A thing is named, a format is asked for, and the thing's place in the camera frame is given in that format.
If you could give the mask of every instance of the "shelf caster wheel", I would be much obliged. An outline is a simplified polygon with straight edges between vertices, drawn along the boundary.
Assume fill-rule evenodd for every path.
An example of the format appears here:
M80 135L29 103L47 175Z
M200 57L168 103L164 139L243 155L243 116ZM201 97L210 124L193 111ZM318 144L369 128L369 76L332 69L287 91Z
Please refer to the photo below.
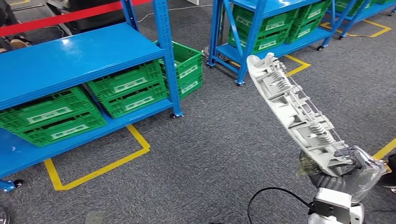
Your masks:
M24 183L25 183L24 180L21 180L21 179L15 180L15 181L14 181L14 186L15 186L15 188L20 188L20 187L22 187L22 185L23 185Z
M182 117L184 117L184 116L183 116L183 115L177 116L177 115L175 115L174 113L170 115L170 118L173 118L173 119L182 118Z
M323 47L323 46L318 46L317 48L316 48L316 50L317 51L321 51L321 50L323 50L325 47Z
M206 64L206 67L209 68L209 69L213 68L214 66L215 66L215 65Z

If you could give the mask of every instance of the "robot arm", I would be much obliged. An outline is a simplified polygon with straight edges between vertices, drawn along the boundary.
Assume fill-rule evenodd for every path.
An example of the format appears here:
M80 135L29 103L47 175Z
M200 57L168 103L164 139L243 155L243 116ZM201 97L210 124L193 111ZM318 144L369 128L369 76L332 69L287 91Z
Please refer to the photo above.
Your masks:
M341 153L339 156L349 156L354 161L354 168L339 177L325 173L309 174L312 184L318 188L309 224L363 223L364 207L361 201L385 172L383 163L375 161L357 146L337 153Z
M379 181L384 165L361 148L334 139L331 122L300 86L289 81L285 66L273 53L264 59L250 55L247 67L265 102L300 146L300 161L318 188L309 224L363 223L361 201Z

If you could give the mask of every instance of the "shoe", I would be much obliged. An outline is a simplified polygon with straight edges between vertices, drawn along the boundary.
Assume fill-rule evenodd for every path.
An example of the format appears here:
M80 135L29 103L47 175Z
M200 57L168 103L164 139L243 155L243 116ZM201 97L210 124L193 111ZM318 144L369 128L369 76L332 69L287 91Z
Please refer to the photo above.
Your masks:
M25 39L23 36L14 36L13 40L11 40L10 45L14 49L21 49L25 47L32 46L32 42Z
M396 172L385 174L379 181L380 185L386 188L396 188Z

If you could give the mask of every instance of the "gray carpet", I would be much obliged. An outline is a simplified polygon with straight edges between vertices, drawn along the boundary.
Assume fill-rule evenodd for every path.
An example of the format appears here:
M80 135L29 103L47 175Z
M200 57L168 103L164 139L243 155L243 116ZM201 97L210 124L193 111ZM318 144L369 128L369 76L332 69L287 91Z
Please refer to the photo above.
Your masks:
M169 3L187 6L183 0ZM142 18L150 5L136 12ZM209 42L210 15L210 7L170 12L173 40L202 49ZM139 24L150 39L156 38L153 18ZM396 23L385 15L370 20L394 30L376 38L334 39L321 52L313 44L291 55L312 65L293 77L342 139L374 154L396 133ZM376 31L361 23L350 33ZM56 35L49 32L31 37L42 42ZM290 69L298 66L281 60ZM134 124L151 145L149 153L64 192L53 190L44 165L37 164L9 177L26 184L0 194L0 204L14 224L83 224L89 211L104 211L104 224L245 224L247 203L261 188L283 187L311 200L316 190L307 176L297 174L297 145L252 82L237 87L226 74L234 75L221 66L204 67L203 87L182 101L184 118L169 119L171 111L165 111ZM140 149L129 135L122 129L55 157L63 183ZM371 211L396 209L395 194L375 187L365 205L367 224L394 224L395 212ZM252 204L255 224L306 223L306 213L300 202L274 191Z

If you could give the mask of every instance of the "green crate label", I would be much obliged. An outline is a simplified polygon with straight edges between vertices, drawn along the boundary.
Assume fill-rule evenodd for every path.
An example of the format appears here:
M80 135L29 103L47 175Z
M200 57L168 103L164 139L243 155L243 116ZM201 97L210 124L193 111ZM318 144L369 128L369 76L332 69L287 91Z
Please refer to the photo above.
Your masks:
M87 128L88 128L87 125L80 125L80 126L68 129L66 131L62 131L62 132L59 132L59 133L56 133L56 134L52 134L51 137L52 137L52 139L59 139L59 138L64 137L66 135L73 134L73 133L85 130Z
M285 24L285 21L281 21L281 22L277 22L277 23L274 23L274 24L271 24L271 25L267 25L265 27L265 30L275 29L275 28L283 26L284 24Z
M311 31L312 28L308 28L304 31L302 31L301 33L298 34L297 38L304 36L305 34L309 33Z
M125 106L125 110L126 110L126 111L132 110L132 109L134 109L135 107L138 107L138 106L140 106L140 105L143 105L143 104L148 103L148 102L153 101L153 100L154 100L154 98L151 97L151 96L150 96L150 97L146 97L146 98L144 98L144 99L142 99L142 100L139 100L139 101L134 102L133 104L126 105L126 106Z
M47 113L43 113L43 114L40 114L40 115L37 115L37 116L33 116L33 117L30 117L30 118L27 118L27 120L28 120L28 122L30 124L33 124L33 123L36 123L36 122L39 122L39 121L42 121L42 120L46 120L46 119L50 119L50 118L56 117L58 115L61 115L61 114L64 114L64 113L69 113L69 112L71 112L71 109L69 109L68 107L65 106L65 107L59 108L59 109L54 110L54 111L50 111L50 112L47 112Z
M242 46L242 47L246 47L246 42L244 42L244 41L242 41L242 40L239 40L239 43L240 43L240 45Z
M276 41L271 41L269 43L262 44L262 45L259 46L259 50L267 48L267 47L271 47L272 45L275 45L275 44L276 44Z
M236 20L237 20L238 22L242 23L243 25L248 26L248 27L250 27L250 24L252 23L252 22L249 22L249 21L245 20L244 18L242 18L242 17L240 17L240 16L237 16L237 17L236 17Z
M189 86L187 86L186 88L182 89L182 94L187 92L188 90L194 88L194 86L198 85L198 81L195 81L193 83L191 83Z
M320 8L320 9L316 10L315 12L310 13L308 15L307 19L310 19L310 18L314 17L315 15L319 15L321 12L322 12L322 9Z
M137 86L137 85L139 85L139 84L146 83L146 82L147 82L146 78L145 78L145 77L142 77L142 78L139 78L139 79L134 80L134 81L132 81L132 82L129 82L129 83L125 83L125 84L123 84L123 85L116 86L116 87L113 88L113 90L114 90L114 93L118 93L118 92L121 92L121 91L130 89L130 88L132 88L132 87L134 87L134 86Z
M339 7L341 7L341 8L346 8L346 7L347 7L347 3L340 2L340 1L337 1L337 2L335 3L335 5L336 5L336 6L339 6Z
M197 69L198 69L198 65L192 66L190 69L188 69L187 71L185 71L182 74L180 74L180 78L183 78L184 76L187 76L188 74L192 73L193 71L195 71Z

